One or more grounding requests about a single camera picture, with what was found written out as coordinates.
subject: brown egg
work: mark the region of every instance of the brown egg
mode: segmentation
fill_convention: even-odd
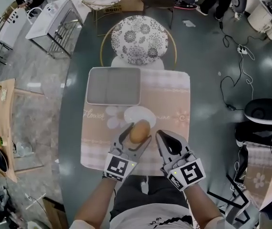
[[[132,143],[141,143],[150,134],[151,126],[146,120],[137,122],[130,132],[130,140]]]

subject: white t-shirt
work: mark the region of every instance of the white t-shirt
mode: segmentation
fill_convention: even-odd
[[[111,220],[110,229],[193,229],[183,221],[189,210],[174,204],[148,204],[131,208]],[[70,229],[94,229],[83,220],[75,220]],[[205,229],[234,229],[223,217],[214,218]]]

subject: floor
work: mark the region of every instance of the floor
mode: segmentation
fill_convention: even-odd
[[[169,11],[148,9],[147,15],[168,29],[171,18]],[[121,19],[120,16],[106,17],[107,23],[100,22],[99,30],[106,32],[110,24]],[[248,35],[259,36],[245,18],[235,21],[232,16],[231,11],[226,13],[224,31],[234,36],[239,43],[246,43]],[[183,20],[191,20],[196,27],[186,27]],[[24,39],[29,28],[29,24],[24,26],[13,52],[7,55],[8,64],[0,65],[0,81],[15,78],[18,88],[47,96],[45,99],[16,98],[12,116],[14,142],[28,142],[35,151],[34,156],[22,159],[17,165],[25,168],[26,165],[31,167],[43,163],[45,167],[19,175],[17,184],[8,179],[9,193],[26,220],[38,219],[49,225],[44,211],[37,203],[26,209],[32,202],[24,195],[27,193],[39,198],[46,193],[51,199],[64,203],[71,223],[76,210],[101,178],[99,171],[87,169],[80,164],[80,116],[88,72],[91,67],[100,65],[102,37],[92,32],[94,26],[92,16],[89,16],[82,30],[77,31],[80,35],[72,59],[54,60]],[[203,17],[195,11],[175,10],[173,29],[170,32],[178,50],[176,70],[187,72],[191,77],[189,143],[201,158],[207,173],[201,187],[205,191],[210,189],[231,197],[225,174],[234,174],[233,165],[238,154],[234,125],[244,117],[241,111],[231,112],[225,108],[219,86],[223,76],[229,74],[237,79],[239,75],[236,46],[231,42],[229,48],[224,47],[222,32],[212,13]],[[71,51],[78,33],[71,40]],[[244,64],[245,71],[253,77],[253,97],[272,97],[272,42],[250,39],[247,46],[255,55],[255,61],[246,58]],[[172,50],[170,45],[162,59],[168,70],[173,66]],[[109,65],[113,57],[114,52],[108,41],[104,48],[104,64]],[[243,76],[235,88],[232,88],[229,81],[223,84],[226,101],[237,108],[243,108],[251,100],[251,88],[245,79]],[[60,167],[55,162],[58,158]],[[0,185],[6,185],[5,178],[0,178]]]
[[[148,9],[147,15],[155,18],[167,29],[170,12]],[[97,38],[91,17],[82,28],[67,76],[67,84],[62,98],[59,126],[60,184],[66,214],[70,223],[73,217],[100,181],[101,172],[88,169],[80,164],[81,125],[86,82],[89,70],[100,65],[99,51],[102,38]],[[107,18],[107,23],[99,28],[106,32],[118,21],[120,14]],[[196,27],[186,27],[183,20],[190,20]],[[233,36],[238,43],[245,44],[248,36],[259,37],[248,24],[246,18],[236,21],[229,10],[223,19],[224,31]],[[239,76],[239,55],[237,47],[223,45],[223,34],[213,11],[204,17],[196,11],[175,10],[173,28],[170,30],[178,50],[177,71],[191,77],[191,125],[189,144],[197,157],[201,158],[207,178],[201,182],[203,190],[230,198],[231,191],[226,173],[234,174],[234,162],[238,150],[234,139],[235,124],[244,120],[242,111],[230,111],[225,107],[220,92],[220,81],[230,75]],[[247,47],[255,55],[255,61],[246,57],[244,70],[253,77],[254,98],[272,97],[272,41],[249,39]],[[104,65],[110,65],[115,53],[108,39],[103,49]],[[173,67],[173,46],[170,44],[162,58],[165,69]],[[243,75],[236,87],[225,81],[223,91],[225,100],[236,108],[243,109],[251,100],[251,87]],[[249,208],[252,223],[258,211]],[[105,218],[103,228],[107,228],[109,217]]]
[[[15,207],[25,220],[37,219],[50,226],[45,212],[29,201],[25,193],[38,199],[45,196],[62,202],[59,186],[58,126],[62,91],[65,85],[70,58],[56,54],[60,59],[52,59],[30,41],[25,35],[30,29],[26,22],[12,52],[4,52],[7,65],[0,64],[0,81],[15,78],[16,87],[43,93],[46,98],[15,97],[12,114],[12,135],[14,143],[30,143],[35,154],[16,159],[16,169],[24,169],[44,164],[45,167],[18,175],[18,182],[7,179],[9,194]],[[67,49],[73,52],[80,28],[76,29]],[[42,43],[50,44],[48,38]],[[6,179],[0,178],[0,186],[6,186]]]

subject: floral cushion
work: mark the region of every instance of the floral cushion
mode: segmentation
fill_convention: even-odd
[[[143,65],[163,56],[168,35],[162,25],[147,16],[130,16],[117,24],[111,34],[116,54],[128,63]]]

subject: wooden board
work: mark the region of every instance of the wooden board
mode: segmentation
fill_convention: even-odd
[[[44,197],[42,201],[44,203],[47,217],[52,225],[52,228],[68,229],[69,225],[64,206],[47,197]]]
[[[6,172],[6,176],[12,181],[17,182],[17,177],[14,172],[14,157],[11,136],[11,115],[14,100],[15,79],[0,82],[0,85],[0,136],[4,143],[2,151],[8,158],[8,171]],[[1,100],[1,91],[3,89],[7,89],[5,101]]]

